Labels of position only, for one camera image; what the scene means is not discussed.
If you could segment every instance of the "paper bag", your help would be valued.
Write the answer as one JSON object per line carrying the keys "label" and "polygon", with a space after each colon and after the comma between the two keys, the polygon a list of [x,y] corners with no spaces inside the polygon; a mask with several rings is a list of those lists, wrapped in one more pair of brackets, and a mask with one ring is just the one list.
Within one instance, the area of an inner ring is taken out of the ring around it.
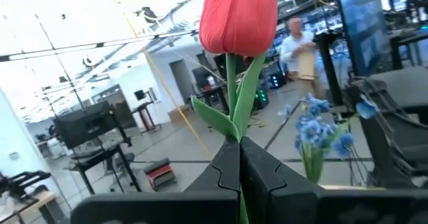
{"label": "paper bag", "polygon": [[313,51],[304,51],[298,55],[299,79],[314,80],[316,77],[316,56]]}

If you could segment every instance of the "man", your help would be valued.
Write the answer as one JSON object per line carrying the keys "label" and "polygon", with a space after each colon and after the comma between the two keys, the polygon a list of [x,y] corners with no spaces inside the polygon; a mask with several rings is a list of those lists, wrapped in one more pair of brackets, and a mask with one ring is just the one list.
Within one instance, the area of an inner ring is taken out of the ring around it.
{"label": "man", "polygon": [[[288,29],[290,30],[290,36],[285,38],[281,44],[280,63],[284,66],[283,70],[287,68],[289,73],[297,75],[300,67],[299,64],[311,64],[315,68],[315,62],[313,63],[299,63],[299,56],[305,52],[314,52],[316,44],[312,42],[314,34],[309,31],[302,31],[302,22],[300,18],[293,17],[288,20]],[[311,76],[309,80],[298,80],[298,87],[301,91],[301,97],[306,96],[308,92],[313,93],[319,97],[318,88],[318,76],[316,70],[314,70],[315,76]]]}

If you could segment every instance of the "red stool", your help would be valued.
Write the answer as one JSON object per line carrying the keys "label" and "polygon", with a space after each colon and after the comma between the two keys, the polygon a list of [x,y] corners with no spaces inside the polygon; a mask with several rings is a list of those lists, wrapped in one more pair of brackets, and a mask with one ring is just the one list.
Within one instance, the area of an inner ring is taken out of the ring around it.
{"label": "red stool", "polygon": [[144,173],[146,173],[150,186],[154,191],[158,191],[158,187],[164,183],[177,181],[169,163],[169,159],[164,158],[144,168]]}

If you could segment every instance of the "white shirt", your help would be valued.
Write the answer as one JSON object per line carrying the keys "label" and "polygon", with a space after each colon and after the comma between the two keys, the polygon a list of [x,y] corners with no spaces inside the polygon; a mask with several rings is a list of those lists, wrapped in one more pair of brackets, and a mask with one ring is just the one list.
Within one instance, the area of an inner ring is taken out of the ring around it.
{"label": "white shirt", "polygon": [[288,70],[291,72],[298,71],[298,63],[292,57],[293,51],[304,43],[312,42],[313,39],[314,34],[310,31],[303,31],[302,38],[299,40],[291,35],[286,37],[281,44],[280,64],[287,64]]}

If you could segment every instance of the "red tulip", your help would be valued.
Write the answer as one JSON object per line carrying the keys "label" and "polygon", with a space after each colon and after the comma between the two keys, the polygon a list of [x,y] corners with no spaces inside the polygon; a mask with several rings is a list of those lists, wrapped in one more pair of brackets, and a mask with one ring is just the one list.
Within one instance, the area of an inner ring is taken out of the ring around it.
{"label": "red tulip", "polygon": [[255,57],[274,40],[278,0],[205,0],[199,26],[202,46],[211,53]]}

